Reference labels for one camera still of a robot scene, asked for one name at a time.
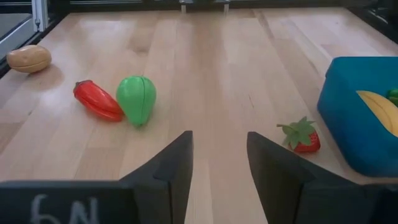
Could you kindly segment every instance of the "blue bin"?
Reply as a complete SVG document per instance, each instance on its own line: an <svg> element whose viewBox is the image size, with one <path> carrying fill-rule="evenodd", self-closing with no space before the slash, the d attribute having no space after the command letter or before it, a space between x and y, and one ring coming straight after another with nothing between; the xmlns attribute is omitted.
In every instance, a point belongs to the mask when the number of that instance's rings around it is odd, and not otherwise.
<svg viewBox="0 0 398 224"><path fill-rule="evenodd" d="M339 57L332 61L318 111L348 164L371 177L398 177L398 138L356 93L385 96L398 88L398 57Z"/></svg>

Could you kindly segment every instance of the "light wood planks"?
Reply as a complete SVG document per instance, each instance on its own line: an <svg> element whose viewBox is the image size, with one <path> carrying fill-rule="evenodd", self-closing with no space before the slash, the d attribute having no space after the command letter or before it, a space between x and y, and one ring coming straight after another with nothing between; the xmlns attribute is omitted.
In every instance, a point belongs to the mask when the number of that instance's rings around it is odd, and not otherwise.
<svg viewBox="0 0 398 224"><path fill-rule="evenodd" d="M246 155L257 131L281 143L277 123L317 121L312 162L358 183L316 109L335 57L397 55L398 46L345 9L245 9L70 14L40 45L52 66L0 80L0 180L118 179L184 130L194 133L186 223L266 223ZM92 79L111 95L130 75L157 87L141 129L107 123L73 97Z"/></svg>

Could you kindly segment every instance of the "toy green fruit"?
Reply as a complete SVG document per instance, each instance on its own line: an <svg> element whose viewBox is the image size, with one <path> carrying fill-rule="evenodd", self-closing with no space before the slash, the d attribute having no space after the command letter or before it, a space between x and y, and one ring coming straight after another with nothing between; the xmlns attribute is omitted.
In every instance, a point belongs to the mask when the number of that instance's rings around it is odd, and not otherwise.
<svg viewBox="0 0 398 224"><path fill-rule="evenodd" d="M116 100L130 123L135 126L145 124L156 100L154 84L146 77L131 76L120 83Z"/></svg>
<svg viewBox="0 0 398 224"><path fill-rule="evenodd" d="M389 90L387 92L387 99L391 101L393 104L398 106L398 89Z"/></svg>

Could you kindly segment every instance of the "strawberry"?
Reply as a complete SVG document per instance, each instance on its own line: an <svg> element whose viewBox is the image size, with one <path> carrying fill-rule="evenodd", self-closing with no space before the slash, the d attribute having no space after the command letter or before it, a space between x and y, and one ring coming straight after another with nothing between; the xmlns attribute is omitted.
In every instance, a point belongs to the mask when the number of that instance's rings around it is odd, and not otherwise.
<svg viewBox="0 0 398 224"><path fill-rule="evenodd" d="M307 121L307 117L303 117L299 122L289 125L277 124L277 127L282 127L286 134L284 144L290 149L295 152L316 152L321 148L321 144L315 128L311 126L312 123L314 121Z"/></svg>

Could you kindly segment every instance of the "banana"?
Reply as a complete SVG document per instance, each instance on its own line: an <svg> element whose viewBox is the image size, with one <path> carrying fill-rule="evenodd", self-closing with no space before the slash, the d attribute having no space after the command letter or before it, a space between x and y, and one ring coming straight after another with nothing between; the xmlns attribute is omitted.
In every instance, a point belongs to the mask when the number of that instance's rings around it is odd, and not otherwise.
<svg viewBox="0 0 398 224"><path fill-rule="evenodd" d="M381 124L398 137L398 107L387 98L371 91L360 90L357 94L379 119Z"/></svg>

